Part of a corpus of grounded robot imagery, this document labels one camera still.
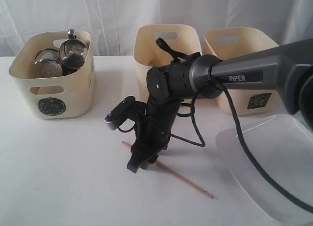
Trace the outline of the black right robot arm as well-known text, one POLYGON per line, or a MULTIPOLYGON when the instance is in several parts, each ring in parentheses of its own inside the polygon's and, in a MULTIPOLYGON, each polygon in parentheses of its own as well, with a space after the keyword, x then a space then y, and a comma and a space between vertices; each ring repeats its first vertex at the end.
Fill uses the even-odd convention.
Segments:
POLYGON ((221 60, 214 55, 173 62, 148 70, 149 92, 144 114, 136 119, 136 141, 127 168, 137 172, 155 162, 170 139, 185 99, 213 99, 222 89, 275 90, 290 114, 301 112, 313 124, 313 41, 287 45, 221 60))

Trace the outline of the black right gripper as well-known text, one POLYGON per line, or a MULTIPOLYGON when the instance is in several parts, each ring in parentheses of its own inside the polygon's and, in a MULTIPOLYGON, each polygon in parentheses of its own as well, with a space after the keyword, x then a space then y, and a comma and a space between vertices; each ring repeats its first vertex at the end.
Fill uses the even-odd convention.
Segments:
POLYGON ((157 153, 169 142, 181 99, 173 98, 168 89, 166 76, 158 67, 147 73, 149 97, 144 115, 138 115, 136 141, 132 146, 127 169, 137 173, 146 170, 157 161, 157 153))

